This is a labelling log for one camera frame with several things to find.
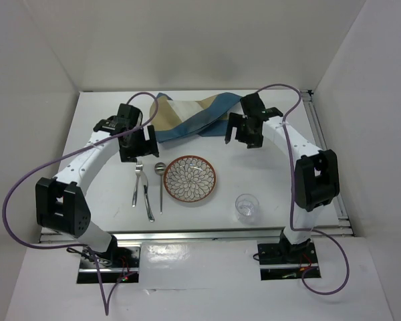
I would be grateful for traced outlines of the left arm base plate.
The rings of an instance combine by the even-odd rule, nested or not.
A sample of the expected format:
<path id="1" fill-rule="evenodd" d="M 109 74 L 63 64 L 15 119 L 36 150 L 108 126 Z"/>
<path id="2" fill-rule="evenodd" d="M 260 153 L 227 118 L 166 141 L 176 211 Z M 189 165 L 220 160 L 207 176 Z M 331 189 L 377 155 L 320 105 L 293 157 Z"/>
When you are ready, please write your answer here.
<path id="1" fill-rule="evenodd" d="M 87 249 L 74 250 L 80 256 L 80 264 L 76 278 L 77 284 L 98 284 L 97 269 L 93 257 Z M 117 261 L 110 263 L 97 258 L 102 281 L 105 284 L 114 284 L 118 279 L 122 283 L 135 284 L 139 282 L 141 245 L 130 244 Z"/>

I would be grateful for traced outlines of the clear drinking glass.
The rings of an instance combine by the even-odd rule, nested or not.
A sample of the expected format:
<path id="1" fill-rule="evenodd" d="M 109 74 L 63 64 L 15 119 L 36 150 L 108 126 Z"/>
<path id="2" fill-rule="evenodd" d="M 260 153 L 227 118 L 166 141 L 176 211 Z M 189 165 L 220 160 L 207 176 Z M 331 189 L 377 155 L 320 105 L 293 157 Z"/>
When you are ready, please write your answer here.
<path id="1" fill-rule="evenodd" d="M 236 218 L 244 224 L 253 225 L 259 218 L 259 201 L 252 194 L 242 194 L 235 200 Z"/>

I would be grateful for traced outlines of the silver spoon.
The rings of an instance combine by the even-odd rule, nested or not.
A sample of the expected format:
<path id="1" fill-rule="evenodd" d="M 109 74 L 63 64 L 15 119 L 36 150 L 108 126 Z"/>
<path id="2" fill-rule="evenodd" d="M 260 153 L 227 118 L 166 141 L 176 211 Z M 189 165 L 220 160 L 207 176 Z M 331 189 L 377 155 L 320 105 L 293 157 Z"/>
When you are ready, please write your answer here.
<path id="1" fill-rule="evenodd" d="M 166 164 L 163 162 L 154 165 L 154 172 L 159 177 L 159 198 L 160 198 L 160 214 L 163 214 L 163 176 L 166 170 Z"/>

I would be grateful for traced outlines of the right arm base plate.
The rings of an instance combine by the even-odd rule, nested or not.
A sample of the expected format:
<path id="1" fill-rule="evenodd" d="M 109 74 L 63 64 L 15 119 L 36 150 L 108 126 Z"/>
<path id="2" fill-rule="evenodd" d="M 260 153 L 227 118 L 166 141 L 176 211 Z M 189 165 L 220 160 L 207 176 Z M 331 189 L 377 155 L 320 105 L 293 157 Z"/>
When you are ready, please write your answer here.
<path id="1" fill-rule="evenodd" d="M 321 278 L 318 258 L 313 242 L 301 252 L 285 257 L 279 252 L 277 243 L 258 243 L 253 259 L 259 263 L 260 278 L 269 280 L 296 280 Z"/>

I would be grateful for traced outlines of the right aluminium rail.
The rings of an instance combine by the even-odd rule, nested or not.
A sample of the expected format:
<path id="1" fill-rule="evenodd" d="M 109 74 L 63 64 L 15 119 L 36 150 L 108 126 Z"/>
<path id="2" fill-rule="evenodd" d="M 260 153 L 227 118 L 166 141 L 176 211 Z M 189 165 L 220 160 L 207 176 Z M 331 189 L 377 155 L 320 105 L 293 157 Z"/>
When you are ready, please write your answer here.
<path id="1" fill-rule="evenodd" d="M 309 125 L 313 133 L 315 144 L 326 150 L 327 144 L 325 142 L 323 130 L 321 129 L 317 111 L 313 102 L 313 91 L 302 90 L 301 95 L 303 98 L 303 105 L 305 107 L 305 112 L 309 120 Z M 323 220 L 326 217 L 335 217 L 338 222 L 333 225 L 326 225 L 325 223 L 323 223 Z M 340 194 L 335 197 L 333 201 L 327 206 L 327 208 L 321 212 L 317 220 L 317 228 L 320 230 L 324 230 L 326 233 L 334 236 L 354 236 L 352 224 L 350 222 L 350 218 L 348 217 L 344 201 Z"/>

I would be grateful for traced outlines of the front aluminium rail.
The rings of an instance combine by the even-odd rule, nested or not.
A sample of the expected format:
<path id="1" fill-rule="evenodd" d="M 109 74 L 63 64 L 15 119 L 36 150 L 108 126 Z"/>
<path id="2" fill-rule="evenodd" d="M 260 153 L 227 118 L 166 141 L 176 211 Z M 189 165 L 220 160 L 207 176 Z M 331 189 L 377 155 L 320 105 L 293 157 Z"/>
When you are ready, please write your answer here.
<path id="1" fill-rule="evenodd" d="M 353 236 L 354 232 L 349 226 L 339 226 L 321 229 L 331 236 Z M 234 229 L 211 231 L 153 231 L 140 233 L 115 233 L 119 241 L 160 241 L 160 240 L 215 240 L 215 239 L 261 239 L 279 237 L 280 229 Z M 71 242 L 70 237 L 58 233 L 41 233 L 40 243 Z"/>

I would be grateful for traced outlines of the silver knife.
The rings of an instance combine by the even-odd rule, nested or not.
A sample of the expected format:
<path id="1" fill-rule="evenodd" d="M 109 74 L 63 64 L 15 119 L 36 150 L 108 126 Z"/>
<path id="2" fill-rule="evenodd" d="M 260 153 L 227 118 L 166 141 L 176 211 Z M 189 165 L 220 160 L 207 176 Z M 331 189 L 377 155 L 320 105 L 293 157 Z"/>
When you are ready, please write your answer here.
<path id="1" fill-rule="evenodd" d="M 146 213 L 148 216 L 148 220 L 149 220 L 149 222 L 155 222 L 155 218 L 153 216 L 152 209 L 150 206 L 150 200 L 148 197 L 148 178 L 143 171 L 140 174 L 140 178 L 141 178 L 142 185 L 143 185 L 144 203 L 146 206 Z"/>

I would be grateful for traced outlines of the floral ceramic plate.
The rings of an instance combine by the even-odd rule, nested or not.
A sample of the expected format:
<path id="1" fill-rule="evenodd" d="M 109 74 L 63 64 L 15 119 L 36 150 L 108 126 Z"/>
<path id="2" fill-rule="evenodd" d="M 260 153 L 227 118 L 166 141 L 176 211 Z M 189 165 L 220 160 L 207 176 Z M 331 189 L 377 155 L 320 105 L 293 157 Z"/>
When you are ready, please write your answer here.
<path id="1" fill-rule="evenodd" d="M 163 183 L 173 199 L 196 203 L 214 191 L 217 174 L 212 164 L 203 157 L 185 155 L 174 159 L 166 167 Z"/>

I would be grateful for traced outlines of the aluminium rail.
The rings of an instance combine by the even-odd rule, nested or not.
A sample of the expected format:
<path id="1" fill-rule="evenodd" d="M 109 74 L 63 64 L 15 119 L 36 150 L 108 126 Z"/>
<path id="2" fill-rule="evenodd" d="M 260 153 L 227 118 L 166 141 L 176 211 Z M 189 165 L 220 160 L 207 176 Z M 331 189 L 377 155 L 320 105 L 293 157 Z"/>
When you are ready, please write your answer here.
<path id="1" fill-rule="evenodd" d="M 349 226 L 339 226 L 321 229 L 331 236 L 353 236 L 354 232 Z M 234 229 L 211 231 L 153 231 L 140 233 L 115 233 L 119 241 L 160 241 L 160 240 L 215 240 L 215 239 L 261 239 L 279 237 L 280 229 Z M 40 243 L 71 242 L 70 237 L 58 233 L 41 233 Z"/>
<path id="2" fill-rule="evenodd" d="M 313 91 L 302 90 L 301 95 L 303 98 L 303 105 L 305 107 L 305 112 L 309 120 L 309 125 L 313 133 L 315 144 L 326 150 L 327 144 L 325 142 L 323 130 L 321 129 L 317 111 L 313 102 Z M 333 225 L 326 225 L 325 223 L 323 223 L 323 220 L 326 217 L 335 217 L 338 222 Z M 344 201 L 340 194 L 335 197 L 333 201 L 327 206 L 327 208 L 321 212 L 317 220 L 317 228 L 320 230 L 324 230 L 326 233 L 334 236 L 354 236 L 352 224 L 350 222 L 350 218 L 348 217 Z"/>

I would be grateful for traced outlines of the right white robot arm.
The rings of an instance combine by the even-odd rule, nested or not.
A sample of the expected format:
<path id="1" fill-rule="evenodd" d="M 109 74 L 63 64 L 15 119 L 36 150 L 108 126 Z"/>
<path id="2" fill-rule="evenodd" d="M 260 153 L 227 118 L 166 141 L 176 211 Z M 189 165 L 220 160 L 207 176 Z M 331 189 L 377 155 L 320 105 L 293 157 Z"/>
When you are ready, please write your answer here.
<path id="1" fill-rule="evenodd" d="M 259 254 L 259 259 L 268 264 L 295 263 L 307 251 L 319 214 L 340 192 L 337 155 L 310 143 L 280 110 L 266 108 L 257 93 L 243 96 L 240 103 L 242 114 L 229 114 L 225 142 L 234 138 L 247 148 L 260 148 L 267 138 L 290 162 L 289 224 L 276 248 Z"/>

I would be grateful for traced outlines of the silver fork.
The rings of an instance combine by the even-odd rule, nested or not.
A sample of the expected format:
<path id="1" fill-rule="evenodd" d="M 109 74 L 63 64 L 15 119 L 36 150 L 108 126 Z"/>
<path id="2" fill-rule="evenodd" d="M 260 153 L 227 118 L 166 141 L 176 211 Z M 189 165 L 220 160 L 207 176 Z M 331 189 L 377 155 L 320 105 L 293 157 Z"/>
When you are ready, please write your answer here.
<path id="1" fill-rule="evenodd" d="M 138 198 L 138 185 L 140 181 L 140 175 L 143 169 L 143 163 L 141 160 L 138 160 L 135 166 L 135 175 L 136 175 L 136 181 L 134 185 L 134 192 L 132 195 L 132 207 L 135 207 L 137 204 L 137 198 Z"/>

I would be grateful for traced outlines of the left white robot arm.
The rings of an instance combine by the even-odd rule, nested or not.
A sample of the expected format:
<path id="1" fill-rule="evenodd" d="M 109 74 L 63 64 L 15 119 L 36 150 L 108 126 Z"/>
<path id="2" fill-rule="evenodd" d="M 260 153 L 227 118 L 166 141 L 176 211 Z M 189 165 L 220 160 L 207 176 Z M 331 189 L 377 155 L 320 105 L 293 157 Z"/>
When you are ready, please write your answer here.
<path id="1" fill-rule="evenodd" d="M 104 267 L 120 261 L 126 250 L 92 221 L 85 196 L 96 175 L 115 154 L 123 163 L 159 155 L 154 126 L 142 129 L 142 119 L 140 109 L 121 104 L 117 114 L 94 126 L 85 151 L 54 177 L 41 178 L 35 186 L 37 224 L 87 245 Z"/>

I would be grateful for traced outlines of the blue beige cloth placemat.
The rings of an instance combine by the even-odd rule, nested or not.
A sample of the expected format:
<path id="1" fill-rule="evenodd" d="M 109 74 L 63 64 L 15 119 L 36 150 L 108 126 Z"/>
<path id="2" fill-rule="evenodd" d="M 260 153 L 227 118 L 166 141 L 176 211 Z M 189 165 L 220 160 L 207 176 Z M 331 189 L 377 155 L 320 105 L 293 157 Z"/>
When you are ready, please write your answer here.
<path id="1" fill-rule="evenodd" d="M 202 137 L 224 136 L 229 112 L 241 99 L 230 92 L 220 93 L 203 100 L 173 100 L 159 93 L 158 105 L 150 107 L 150 113 L 157 112 L 151 124 L 154 126 L 156 141 L 163 143 L 193 135 Z"/>

